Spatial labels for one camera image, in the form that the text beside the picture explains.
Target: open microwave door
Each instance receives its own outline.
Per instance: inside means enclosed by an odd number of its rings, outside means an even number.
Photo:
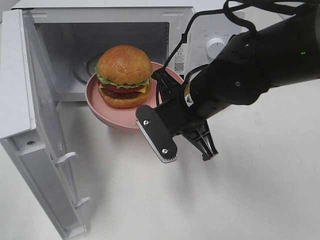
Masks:
[[[51,70],[28,11],[2,18],[0,142],[63,239],[86,231],[51,86]]]

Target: pink plate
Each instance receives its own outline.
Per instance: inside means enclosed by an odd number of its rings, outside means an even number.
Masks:
[[[163,65],[151,62],[153,70],[161,68]],[[172,69],[166,68],[166,71],[179,83],[183,79]],[[88,103],[93,114],[104,124],[120,129],[124,132],[136,133],[139,132],[139,127],[136,123],[136,109],[132,108],[115,108],[105,103],[98,92],[97,88],[98,78],[94,74],[86,84],[85,99]],[[152,80],[152,93],[151,96],[144,103],[154,108],[156,106],[156,85],[157,82]]]

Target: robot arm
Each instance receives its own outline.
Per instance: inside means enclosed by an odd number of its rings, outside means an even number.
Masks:
[[[161,81],[163,103],[140,106],[136,117],[155,153],[164,163],[174,161],[172,138],[181,134],[209,160],[218,152],[206,119],[230,105],[251,105],[270,88],[320,78],[320,7],[233,36],[189,83],[160,71],[153,78]]]

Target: tomato slice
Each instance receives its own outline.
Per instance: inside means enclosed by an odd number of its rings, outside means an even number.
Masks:
[[[111,85],[111,84],[102,84],[102,83],[100,83],[100,84],[102,85],[102,87],[104,89],[108,89],[108,90],[113,91],[115,93],[133,93],[133,92],[136,92],[139,89],[143,89],[145,87],[144,85],[140,85],[137,87],[130,87],[130,88],[124,88],[124,87],[117,88],[116,86]]]

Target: hamburger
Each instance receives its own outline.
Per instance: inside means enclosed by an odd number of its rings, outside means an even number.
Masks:
[[[114,108],[133,108],[151,95],[151,61],[147,54],[130,45],[108,49],[99,59],[95,73],[98,92]]]

